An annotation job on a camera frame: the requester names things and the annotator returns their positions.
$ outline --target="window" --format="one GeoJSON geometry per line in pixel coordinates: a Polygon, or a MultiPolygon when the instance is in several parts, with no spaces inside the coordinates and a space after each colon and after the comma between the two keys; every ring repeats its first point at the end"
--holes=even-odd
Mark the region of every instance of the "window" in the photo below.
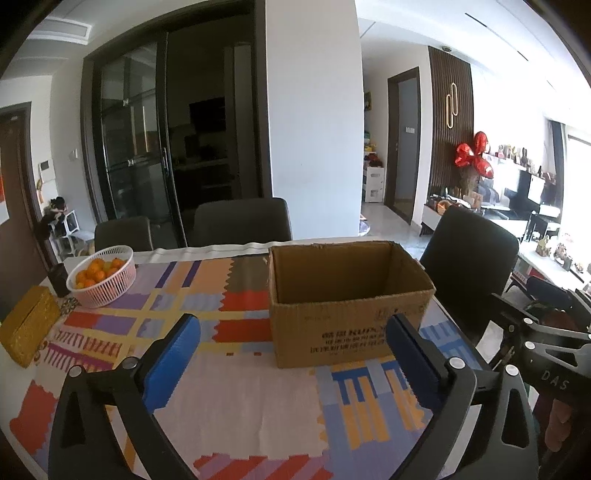
{"type": "Polygon", "coordinates": [[[561,238],[570,235],[567,252],[586,270],[591,262],[591,138],[570,128],[567,133],[561,238]]]}

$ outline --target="blue gripper pad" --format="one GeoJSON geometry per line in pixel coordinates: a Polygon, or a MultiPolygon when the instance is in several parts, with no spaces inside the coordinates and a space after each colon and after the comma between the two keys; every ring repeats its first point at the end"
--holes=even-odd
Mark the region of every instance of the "blue gripper pad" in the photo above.
{"type": "Polygon", "coordinates": [[[191,315],[146,375],[142,399],[150,414],[168,403],[199,345],[200,338],[199,320],[191,315]]]}
{"type": "Polygon", "coordinates": [[[396,357],[413,393],[422,407],[433,413],[441,410],[444,397],[439,390],[445,357],[433,342],[421,338],[403,314],[390,317],[386,324],[386,343],[396,357]],[[427,354],[441,356],[439,372],[427,354]]]}

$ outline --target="red balloon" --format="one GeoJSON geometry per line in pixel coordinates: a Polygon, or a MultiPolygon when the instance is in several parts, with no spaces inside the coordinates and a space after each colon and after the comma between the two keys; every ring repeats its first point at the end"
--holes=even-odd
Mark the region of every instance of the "red balloon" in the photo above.
{"type": "Polygon", "coordinates": [[[467,143],[461,143],[456,149],[456,167],[467,167],[473,161],[474,152],[467,143]]]}
{"type": "Polygon", "coordinates": [[[487,143],[488,139],[484,132],[478,132],[476,135],[474,135],[474,152],[476,155],[484,153],[487,143]]]}
{"type": "Polygon", "coordinates": [[[492,170],[491,164],[480,155],[477,155],[474,159],[474,168],[481,176],[487,179],[492,180],[495,177],[495,173],[492,170]]]}

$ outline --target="dining table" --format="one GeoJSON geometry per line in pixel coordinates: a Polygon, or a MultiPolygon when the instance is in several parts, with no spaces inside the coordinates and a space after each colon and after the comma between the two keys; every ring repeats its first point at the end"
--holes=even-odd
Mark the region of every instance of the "dining table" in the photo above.
{"type": "MultiPolygon", "coordinates": [[[[154,417],[196,477],[389,479],[432,417],[395,357],[279,369],[269,322],[270,246],[357,240],[134,253],[131,288],[105,307],[78,306],[60,318],[28,368],[0,346],[0,429],[34,477],[47,479],[53,416],[69,368],[104,371],[141,357],[191,313],[200,324],[198,347],[154,417]]],[[[66,259],[66,270],[82,259],[66,259]]],[[[488,368],[435,298],[419,332],[446,357],[488,368]]],[[[107,414],[130,470],[148,479],[117,409],[107,406],[107,414]]],[[[477,414],[470,410],[442,475],[456,469],[477,414]]]]}

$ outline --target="tiled floor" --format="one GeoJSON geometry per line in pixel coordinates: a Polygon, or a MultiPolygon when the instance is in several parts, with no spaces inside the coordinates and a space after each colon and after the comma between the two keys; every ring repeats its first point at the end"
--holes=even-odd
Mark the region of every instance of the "tiled floor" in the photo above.
{"type": "Polygon", "coordinates": [[[382,203],[363,203],[361,213],[365,215],[369,226],[368,236],[378,236],[392,240],[404,247],[414,258],[421,258],[430,235],[419,236],[410,225],[382,203]]]}

